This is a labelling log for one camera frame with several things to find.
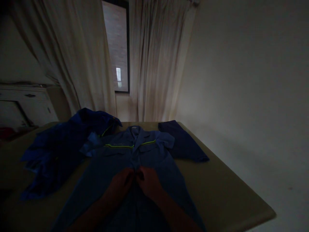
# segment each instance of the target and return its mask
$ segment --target white cabinet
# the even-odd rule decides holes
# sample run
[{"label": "white cabinet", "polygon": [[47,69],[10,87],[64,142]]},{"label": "white cabinet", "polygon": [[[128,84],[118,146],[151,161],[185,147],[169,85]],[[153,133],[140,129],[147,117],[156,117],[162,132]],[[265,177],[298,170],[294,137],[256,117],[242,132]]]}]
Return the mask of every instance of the white cabinet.
[{"label": "white cabinet", "polygon": [[59,121],[57,115],[44,101],[20,101],[19,104],[29,121],[35,126],[43,126],[52,121]]},{"label": "white cabinet", "polygon": [[17,132],[26,126],[26,119],[15,101],[0,101],[0,127],[10,127]]},{"label": "white cabinet", "polygon": [[20,127],[21,118],[26,126],[43,126],[53,121],[67,121],[71,117],[67,100],[58,86],[0,85],[0,112],[1,126],[13,129]]}]

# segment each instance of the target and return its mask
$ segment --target window frame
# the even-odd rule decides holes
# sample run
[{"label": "window frame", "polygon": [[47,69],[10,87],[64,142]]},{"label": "window frame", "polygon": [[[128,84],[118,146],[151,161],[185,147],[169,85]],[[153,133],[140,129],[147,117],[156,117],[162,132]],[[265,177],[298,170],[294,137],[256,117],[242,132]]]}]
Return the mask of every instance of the window frame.
[{"label": "window frame", "polygon": [[111,3],[126,9],[126,50],[127,50],[127,70],[128,70],[128,91],[118,91],[115,93],[130,93],[130,30],[129,30],[129,2],[125,0],[102,0],[103,2]]}]

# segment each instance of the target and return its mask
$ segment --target window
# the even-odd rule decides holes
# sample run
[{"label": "window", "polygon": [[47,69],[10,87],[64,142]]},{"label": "window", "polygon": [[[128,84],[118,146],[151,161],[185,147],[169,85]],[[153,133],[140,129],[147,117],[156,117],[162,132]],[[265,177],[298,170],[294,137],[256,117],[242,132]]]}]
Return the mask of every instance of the window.
[{"label": "window", "polygon": [[130,93],[129,3],[102,1],[115,92]]}]

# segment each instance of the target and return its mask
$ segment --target human hand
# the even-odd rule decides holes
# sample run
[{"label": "human hand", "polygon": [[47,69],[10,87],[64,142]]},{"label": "human hand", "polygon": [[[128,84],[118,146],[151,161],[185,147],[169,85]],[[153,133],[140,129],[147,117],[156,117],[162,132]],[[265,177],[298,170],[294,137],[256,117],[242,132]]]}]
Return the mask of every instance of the human hand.
[{"label": "human hand", "polygon": [[125,168],[117,173],[100,199],[103,207],[106,207],[109,211],[115,209],[127,195],[133,178],[134,170],[131,168]]},{"label": "human hand", "polygon": [[144,194],[155,201],[164,192],[158,175],[153,168],[140,166],[137,171],[136,180]]}]

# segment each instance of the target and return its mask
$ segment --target cabinet drawer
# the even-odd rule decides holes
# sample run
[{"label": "cabinet drawer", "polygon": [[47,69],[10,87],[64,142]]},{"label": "cabinet drawer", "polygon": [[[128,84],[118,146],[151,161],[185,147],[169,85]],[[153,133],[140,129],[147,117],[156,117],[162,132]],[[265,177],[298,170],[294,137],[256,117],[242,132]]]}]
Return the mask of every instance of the cabinet drawer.
[{"label": "cabinet drawer", "polygon": [[0,100],[13,101],[15,97],[15,91],[0,89]]},{"label": "cabinet drawer", "polygon": [[16,91],[20,101],[47,101],[47,95],[39,91]]},{"label": "cabinet drawer", "polygon": [[0,100],[6,101],[47,101],[48,97],[42,91],[4,90],[0,89]]}]

